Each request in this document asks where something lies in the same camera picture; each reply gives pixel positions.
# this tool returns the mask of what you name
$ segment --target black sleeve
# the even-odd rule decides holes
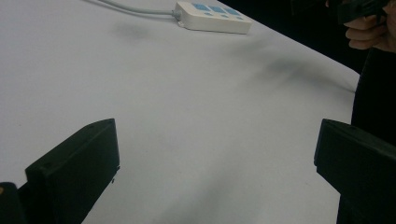
[[[396,53],[370,49],[351,124],[396,146]]]

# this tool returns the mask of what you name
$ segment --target person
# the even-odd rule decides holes
[[[396,0],[376,15],[345,23],[353,49],[369,50],[356,89],[351,125],[396,146]]]

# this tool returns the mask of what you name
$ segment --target power cord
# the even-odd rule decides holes
[[[127,7],[125,5],[122,5],[120,3],[116,3],[110,0],[98,0],[99,2],[103,2],[105,4],[111,5],[113,7],[129,11],[129,12],[134,12],[134,13],[142,13],[142,14],[151,14],[151,15],[169,15],[175,17],[177,20],[181,16],[181,11],[175,11],[175,10],[151,10],[151,9],[143,9],[143,8],[136,8],[136,7]]]

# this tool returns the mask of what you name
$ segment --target white power strip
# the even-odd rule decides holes
[[[203,4],[177,2],[180,12],[178,24],[189,30],[247,34],[252,21],[242,13],[228,7],[211,7]]]

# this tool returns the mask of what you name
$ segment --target white table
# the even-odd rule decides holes
[[[20,187],[33,161],[114,118],[121,169],[86,224],[334,224],[314,152],[322,119],[349,122],[358,78],[257,22],[230,35],[93,0],[2,0],[0,181]]]

